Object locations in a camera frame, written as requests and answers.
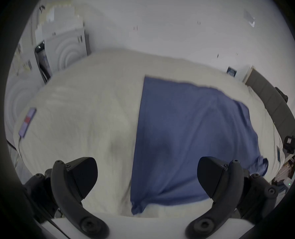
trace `white cabinet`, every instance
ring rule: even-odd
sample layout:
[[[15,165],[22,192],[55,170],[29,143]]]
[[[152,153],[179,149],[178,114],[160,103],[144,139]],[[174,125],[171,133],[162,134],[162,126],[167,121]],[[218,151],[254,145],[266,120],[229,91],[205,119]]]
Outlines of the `white cabinet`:
[[[7,141],[13,146],[14,125],[28,102],[45,85],[39,71],[33,49],[22,54],[19,61],[14,58],[6,83],[4,99],[4,124]]]
[[[87,56],[85,29],[77,29],[45,40],[50,75]]]

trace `bed headboard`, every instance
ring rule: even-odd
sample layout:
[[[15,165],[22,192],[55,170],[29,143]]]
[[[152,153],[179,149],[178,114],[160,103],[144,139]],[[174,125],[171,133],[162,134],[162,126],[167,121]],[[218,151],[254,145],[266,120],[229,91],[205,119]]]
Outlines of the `bed headboard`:
[[[270,114],[281,137],[295,137],[295,118],[280,93],[253,67],[248,71],[244,83],[250,86],[260,97]]]

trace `white bedsheet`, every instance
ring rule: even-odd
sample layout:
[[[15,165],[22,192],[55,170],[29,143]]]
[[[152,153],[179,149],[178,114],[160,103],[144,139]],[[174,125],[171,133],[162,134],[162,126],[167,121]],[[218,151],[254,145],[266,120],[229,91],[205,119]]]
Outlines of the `white bedsheet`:
[[[90,212],[132,216],[131,173],[145,75],[214,87],[243,102],[249,108],[261,155],[269,161],[265,179],[275,177],[285,159],[281,139],[251,88],[203,65],[129,50],[95,53],[75,63],[55,75],[27,105],[14,130],[16,148],[27,168],[35,174],[52,168],[58,159],[94,157],[98,181],[83,206]],[[18,146],[18,130],[30,107],[37,112]],[[187,205],[149,205],[139,216],[201,215],[211,203],[208,199]]]

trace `blue cloth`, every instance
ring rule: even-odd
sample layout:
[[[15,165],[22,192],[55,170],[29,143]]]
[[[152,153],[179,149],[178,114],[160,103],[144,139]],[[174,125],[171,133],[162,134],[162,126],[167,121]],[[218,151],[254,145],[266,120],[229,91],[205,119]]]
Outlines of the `blue cloth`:
[[[264,175],[248,108],[213,88],[145,77],[131,182],[132,213],[150,203],[178,205],[208,195],[197,179],[201,157],[238,159]]]

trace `white wall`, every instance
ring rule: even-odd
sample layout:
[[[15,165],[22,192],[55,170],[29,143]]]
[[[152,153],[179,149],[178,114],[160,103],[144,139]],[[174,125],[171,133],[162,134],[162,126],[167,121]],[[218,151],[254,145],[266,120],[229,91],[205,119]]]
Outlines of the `white wall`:
[[[295,42],[272,0],[71,1],[84,18],[92,51],[126,47],[222,71],[253,65],[288,95],[295,117]],[[244,10],[255,18],[254,27]]]

